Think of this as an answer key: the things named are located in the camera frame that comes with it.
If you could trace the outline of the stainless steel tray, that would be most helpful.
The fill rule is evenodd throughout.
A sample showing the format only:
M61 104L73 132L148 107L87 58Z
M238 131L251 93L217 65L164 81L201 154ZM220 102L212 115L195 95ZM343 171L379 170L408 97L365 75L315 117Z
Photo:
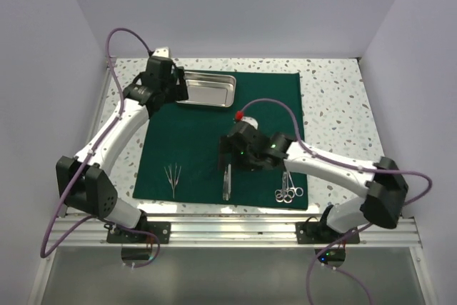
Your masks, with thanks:
M236 77L229 74L210 74L186 71L184 79L189 98L179 104L229 108L234 103Z

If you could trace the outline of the green surgical cloth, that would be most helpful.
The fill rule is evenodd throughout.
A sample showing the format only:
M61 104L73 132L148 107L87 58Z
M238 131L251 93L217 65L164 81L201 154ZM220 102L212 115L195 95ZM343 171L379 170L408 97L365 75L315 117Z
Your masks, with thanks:
M229 108L173 103L164 105L151 117L134 187L135 199L307 210L304 174L292 174L294 184L303 187L303 196L290 204L276 201L274 193L282 181L278 169L232 169L231 196L229 201L223 200L224 170L218 168L219 139L233 128L235 113L248 102L260 98L281 101L296 116L301 137L304 137L299 73L238 72L232 75L236 78L236 90ZM290 115L278 104L254 104L246 115L257 120L263 134L271 136L281 132L295 137ZM176 165L177 172L181 167L174 197L165 172L170 165L173 171Z

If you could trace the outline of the steel scalpel handle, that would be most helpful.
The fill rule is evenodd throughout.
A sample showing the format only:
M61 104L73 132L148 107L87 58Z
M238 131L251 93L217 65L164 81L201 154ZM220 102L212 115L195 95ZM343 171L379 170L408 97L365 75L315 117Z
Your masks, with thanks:
M228 201L231 198L231 164L228 164L226 168L226 180L225 180L225 200Z
M228 169L226 169L224 172L222 197L223 197L224 201L229 200L229 172L228 172Z

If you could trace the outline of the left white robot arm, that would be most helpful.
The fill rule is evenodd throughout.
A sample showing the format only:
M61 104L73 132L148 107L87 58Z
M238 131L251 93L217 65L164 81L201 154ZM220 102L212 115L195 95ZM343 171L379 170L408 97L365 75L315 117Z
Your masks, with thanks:
M146 68L127 87L109 120L75 156L56 164L60 197L67 207L123 227L138 243L148 235L142 211L118 197L109 175L133 135L165 104L187 100L184 69L167 57L150 56Z

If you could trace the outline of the small steel hemostat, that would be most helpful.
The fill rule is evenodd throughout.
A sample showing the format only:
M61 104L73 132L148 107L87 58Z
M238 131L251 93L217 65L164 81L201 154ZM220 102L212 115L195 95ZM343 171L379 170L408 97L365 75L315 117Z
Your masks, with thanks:
M286 191L286 182L287 182L287 173L286 172L283 172L282 173L282 177L281 177L281 188L280 189L277 189L275 190L275 200L277 202L283 202L284 201L284 198L285 198L285 195L287 193Z

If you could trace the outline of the steel surgical scissors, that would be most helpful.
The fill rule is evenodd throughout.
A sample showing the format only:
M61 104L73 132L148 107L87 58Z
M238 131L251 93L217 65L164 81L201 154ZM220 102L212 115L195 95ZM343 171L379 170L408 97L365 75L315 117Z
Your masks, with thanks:
M276 199L279 202L290 204L293 201L295 192L289 186L289 173L283 172L281 188L276 192Z

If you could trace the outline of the steel forceps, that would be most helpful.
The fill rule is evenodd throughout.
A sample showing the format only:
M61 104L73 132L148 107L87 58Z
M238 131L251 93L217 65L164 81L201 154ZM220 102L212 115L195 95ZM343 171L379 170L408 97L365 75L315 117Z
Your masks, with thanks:
M176 177L174 175L174 170L172 169L172 165L168 165L164 167L164 171L166 174L166 178L171 186L171 194L172 199L175 199L176 194Z
M181 166L179 166L178 164L175 164L174 175L172 176L172 181L173 181L173 186L172 186L173 199L175 199L175 196L176 196L176 188L177 188L178 183L179 183L180 174L181 174Z

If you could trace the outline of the long steel hemostat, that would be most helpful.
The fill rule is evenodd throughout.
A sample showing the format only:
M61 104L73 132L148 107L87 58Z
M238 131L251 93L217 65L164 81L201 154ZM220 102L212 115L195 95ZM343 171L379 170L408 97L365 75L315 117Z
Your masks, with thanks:
M286 175L287 175L286 190L287 190L288 196L290 198L293 198L295 196L303 196L304 195L303 188L295 186L291 173L287 172Z

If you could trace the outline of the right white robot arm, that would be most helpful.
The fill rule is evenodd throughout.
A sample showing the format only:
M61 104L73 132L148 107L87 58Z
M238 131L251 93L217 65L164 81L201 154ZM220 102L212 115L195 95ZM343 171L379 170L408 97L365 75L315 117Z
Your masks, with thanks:
M328 206L319 221L304 228L308 236L329 243L367 224L395 229L408 193L408 185L392 159L382 157L372 162L346 158L281 132L268 137L247 121L236 122L220 137L219 164L244 171L280 169L306 174L353 192L354 199Z

